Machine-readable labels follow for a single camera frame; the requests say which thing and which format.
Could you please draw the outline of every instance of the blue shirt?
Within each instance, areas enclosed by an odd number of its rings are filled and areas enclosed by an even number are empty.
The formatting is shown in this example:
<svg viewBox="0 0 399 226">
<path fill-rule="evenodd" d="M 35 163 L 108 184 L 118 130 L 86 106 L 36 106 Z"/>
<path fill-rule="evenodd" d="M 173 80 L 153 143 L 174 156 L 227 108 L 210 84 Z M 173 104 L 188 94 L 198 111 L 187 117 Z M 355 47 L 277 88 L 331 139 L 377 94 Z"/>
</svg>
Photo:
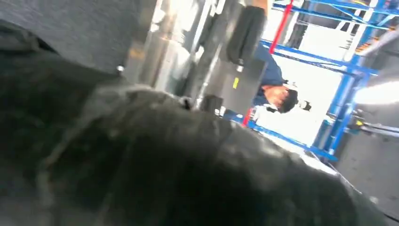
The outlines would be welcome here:
<svg viewBox="0 0 399 226">
<path fill-rule="evenodd" d="M 267 48 L 259 47 L 255 52 L 255 57 L 267 63 L 258 93 L 253 100 L 253 105 L 257 106 L 269 103 L 264 97 L 262 86 L 282 86 L 284 83 L 284 79 L 281 74 L 281 68 L 277 65 L 276 61 L 273 59 L 273 56 L 269 53 Z"/>
</svg>

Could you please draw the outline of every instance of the red pole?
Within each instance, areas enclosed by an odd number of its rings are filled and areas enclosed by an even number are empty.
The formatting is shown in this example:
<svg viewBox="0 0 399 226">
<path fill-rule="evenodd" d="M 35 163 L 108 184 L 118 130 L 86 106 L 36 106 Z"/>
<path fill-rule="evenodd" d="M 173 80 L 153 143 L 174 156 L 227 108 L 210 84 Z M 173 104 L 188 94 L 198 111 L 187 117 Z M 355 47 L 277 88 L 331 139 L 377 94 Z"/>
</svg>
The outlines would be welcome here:
<svg viewBox="0 0 399 226">
<path fill-rule="evenodd" d="M 274 36 L 274 40 L 270 46 L 270 50 L 269 50 L 270 54 L 274 53 L 274 49 L 276 48 L 277 43 L 279 42 L 281 33 L 283 32 L 284 26 L 287 23 L 288 14 L 289 14 L 289 12 L 291 12 L 293 2 L 294 2 L 294 0 L 291 0 L 290 3 L 286 6 L 286 9 L 284 10 L 283 18 L 281 19 L 279 29 L 277 30 L 276 36 Z"/>
<path fill-rule="evenodd" d="M 246 127 L 248 125 L 248 122 L 251 119 L 251 112 L 252 112 L 252 109 L 249 108 L 247 111 L 247 114 L 245 115 L 244 119 L 242 120 L 242 126 Z"/>
</svg>

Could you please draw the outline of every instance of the warehouse rack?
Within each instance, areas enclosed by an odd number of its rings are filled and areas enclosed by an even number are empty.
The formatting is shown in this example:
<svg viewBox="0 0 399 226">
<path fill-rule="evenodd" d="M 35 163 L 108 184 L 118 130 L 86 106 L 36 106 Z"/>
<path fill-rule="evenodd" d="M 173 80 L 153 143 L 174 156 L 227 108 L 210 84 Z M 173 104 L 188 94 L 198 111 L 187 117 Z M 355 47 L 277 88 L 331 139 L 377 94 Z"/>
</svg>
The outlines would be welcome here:
<svg viewBox="0 0 399 226">
<path fill-rule="evenodd" d="M 236 118 L 235 120 L 242 122 L 249 128 L 278 137 L 291 144 L 299 146 L 304 150 L 313 152 L 318 156 L 324 157 L 331 161 L 336 161 L 337 158 L 334 157 L 335 151 L 342 136 L 347 130 L 347 126 L 351 120 L 352 112 L 356 106 L 356 103 L 354 102 L 356 91 L 365 87 L 370 77 L 377 75 L 378 73 L 376 70 L 361 66 L 362 58 L 357 54 L 357 52 L 355 52 L 355 49 L 358 46 L 368 42 L 376 29 L 390 30 L 390 27 L 387 25 L 387 23 L 395 16 L 399 16 L 399 10 L 396 9 L 397 6 L 394 6 L 394 9 L 391 9 L 392 5 L 396 4 L 396 2 L 386 2 L 384 0 L 376 0 L 375 2 L 371 0 L 369 6 L 359 1 L 349 2 L 337 0 L 310 0 L 310 2 L 311 5 L 314 3 L 330 5 L 333 8 L 343 12 L 347 16 L 336 16 L 315 12 L 312 10 L 312 6 L 309 7 L 309 9 L 297 8 L 293 6 L 293 0 L 291 0 L 291 2 L 286 6 L 274 4 L 273 7 L 275 9 L 285 10 L 283 18 L 280 22 L 274 40 L 272 42 L 262 40 L 259 46 L 260 48 L 263 48 L 263 51 L 269 51 L 277 56 L 286 57 L 305 64 L 310 64 L 342 74 L 342 80 L 327 112 L 327 115 L 332 117 L 334 122 L 331 124 L 327 121 L 324 121 L 319 129 L 318 135 L 316 136 L 313 145 L 307 146 L 299 141 L 257 126 L 254 122 L 248 120 L 249 114 L 243 119 Z M 358 16 L 359 13 L 352 13 L 348 11 L 348 9 L 364 10 L 366 13 L 363 17 L 360 17 Z M 312 16 L 319 16 L 323 18 L 359 24 L 359 29 L 355 34 L 354 40 L 352 41 L 353 57 L 348 62 L 338 61 L 277 44 L 290 12 L 305 13 Z M 311 57 L 314 59 L 314 61 L 287 55 L 285 54 L 286 52 L 292 53 L 294 55 L 304 56 L 306 59 Z M 262 52 L 260 51 L 260 54 L 256 57 L 262 59 Z"/>
</svg>

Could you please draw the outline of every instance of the black cloth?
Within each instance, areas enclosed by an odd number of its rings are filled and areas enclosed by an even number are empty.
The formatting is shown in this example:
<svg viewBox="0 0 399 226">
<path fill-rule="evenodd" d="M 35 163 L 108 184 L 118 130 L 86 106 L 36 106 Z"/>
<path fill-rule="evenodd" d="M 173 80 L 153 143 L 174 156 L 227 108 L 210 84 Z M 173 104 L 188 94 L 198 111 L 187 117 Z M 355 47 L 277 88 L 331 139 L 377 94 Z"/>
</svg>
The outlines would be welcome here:
<svg viewBox="0 0 399 226">
<path fill-rule="evenodd" d="M 0 33 L 21 44 L 0 49 L 0 224 L 384 225 L 339 177 L 270 140 L 11 32 Z"/>
<path fill-rule="evenodd" d="M 243 8 L 227 45 L 227 57 L 232 63 L 245 66 L 252 59 L 265 20 L 262 8 L 254 6 Z"/>
</svg>

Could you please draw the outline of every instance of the blue shelving rack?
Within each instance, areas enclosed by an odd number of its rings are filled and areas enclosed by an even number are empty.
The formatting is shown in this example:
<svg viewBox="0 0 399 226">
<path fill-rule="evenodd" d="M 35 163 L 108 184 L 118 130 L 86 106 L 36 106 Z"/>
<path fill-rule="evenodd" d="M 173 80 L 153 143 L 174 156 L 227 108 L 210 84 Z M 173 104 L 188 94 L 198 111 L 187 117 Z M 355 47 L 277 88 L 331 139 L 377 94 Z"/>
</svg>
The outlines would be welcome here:
<svg viewBox="0 0 399 226">
<path fill-rule="evenodd" d="M 356 24 L 360 24 L 362 26 L 366 26 L 366 29 L 363 32 L 363 35 L 360 39 L 359 46 L 366 43 L 369 38 L 373 35 L 376 29 L 388 30 L 389 27 L 386 25 L 387 22 L 399 16 L 399 10 L 397 10 L 397 3 L 391 2 L 387 3 L 384 0 L 378 0 L 374 7 L 366 6 L 364 4 L 353 3 L 349 1 L 338 1 L 338 0 L 310 0 L 311 6 L 309 9 L 297 8 L 294 6 L 285 6 L 280 4 L 274 4 L 274 8 L 286 9 L 290 8 L 291 11 L 305 13 L 312 16 L 320 16 L 323 18 L 334 19 L 338 21 L 344 22 L 353 22 Z M 347 16 L 336 16 L 336 15 L 327 15 L 324 13 L 315 12 L 312 10 L 314 3 L 318 4 L 326 4 L 334 7 L 341 12 L 343 12 Z M 364 20 L 362 17 L 355 15 L 354 13 L 348 11 L 348 9 L 360 9 L 360 10 L 369 10 L 372 12 L 372 15 L 369 20 Z M 257 58 L 262 59 L 263 51 L 269 51 L 271 47 L 271 42 L 262 40 L 260 42 L 259 48 L 261 50 L 257 51 Z M 335 118 L 334 123 L 330 124 L 327 121 L 324 121 L 319 129 L 319 133 L 315 138 L 315 141 L 312 146 L 307 146 L 299 141 L 291 139 L 289 137 L 285 137 L 281 134 L 275 133 L 268 129 L 257 126 L 253 122 L 249 122 L 248 127 L 258 130 L 260 132 L 264 132 L 266 134 L 281 138 L 289 143 L 302 147 L 307 151 L 311 151 L 320 157 L 324 157 L 331 161 L 336 161 L 337 158 L 334 156 L 335 151 L 339 145 L 339 142 L 344 135 L 348 124 L 351 120 L 352 112 L 356 106 L 354 102 L 354 96 L 356 91 L 365 87 L 367 82 L 369 81 L 371 76 L 377 75 L 378 72 L 372 70 L 370 68 L 365 68 L 361 66 L 362 58 L 359 55 L 354 54 L 353 58 L 348 61 L 337 61 L 333 59 L 329 59 L 323 56 L 318 56 L 315 54 L 310 54 L 307 52 L 299 51 L 294 48 L 285 47 L 282 45 L 277 45 L 275 47 L 276 52 L 275 55 L 287 57 L 292 60 L 296 60 L 305 64 L 314 65 L 317 67 L 325 68 L 328 70 L 332 70 L 343 75 L 342 80 L 338 86 L 336 94 L 333 98 L 333 101 L 330 105 L 328 112 L 326 113 L 329 116 Z M 300 57 L 294 57 L 292 55 L 287 55 L 279 52 L 279 50 L 283 50 L 284 52 L 293 53 L 296 56 L 306 56 L 306 58 L 314 58 L 315 61 L 309 61 L 301 59 Z"/>
</svg>

